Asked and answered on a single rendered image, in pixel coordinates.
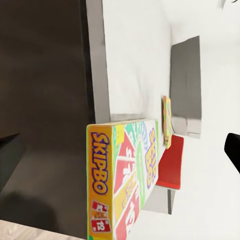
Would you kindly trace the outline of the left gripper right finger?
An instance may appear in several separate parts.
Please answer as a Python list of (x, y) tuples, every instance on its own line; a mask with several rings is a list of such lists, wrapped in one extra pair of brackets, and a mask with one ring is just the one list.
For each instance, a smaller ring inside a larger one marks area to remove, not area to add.
[(227, 135), (224, 152), (240, 173), (240, 134), (231, 132)]

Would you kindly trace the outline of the jigsaw puzzle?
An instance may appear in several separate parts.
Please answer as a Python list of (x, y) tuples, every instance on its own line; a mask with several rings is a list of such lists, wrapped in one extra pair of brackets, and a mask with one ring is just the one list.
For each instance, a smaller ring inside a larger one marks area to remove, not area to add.
[(166, 95), (163, 96), (163, 115), (164, 115), (164, 123), (163, 123), (163, 131), (165, 142), (165, 149), (168, 149), (171, 146), (172, 133), (171, 133), (171, 99)]

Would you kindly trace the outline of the board game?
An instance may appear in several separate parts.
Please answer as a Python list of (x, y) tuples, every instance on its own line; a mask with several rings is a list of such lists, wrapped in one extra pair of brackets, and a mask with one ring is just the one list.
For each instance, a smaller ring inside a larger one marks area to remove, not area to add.
[(86, 128), (87, 238), (126, 240), (159, 179), (158, 119)]

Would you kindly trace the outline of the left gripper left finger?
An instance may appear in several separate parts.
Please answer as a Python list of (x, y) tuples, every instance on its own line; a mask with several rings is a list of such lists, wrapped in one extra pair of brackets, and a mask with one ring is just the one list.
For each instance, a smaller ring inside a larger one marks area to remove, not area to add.
[(21, 133), (0, 138), (0, 193), (26, 152)]

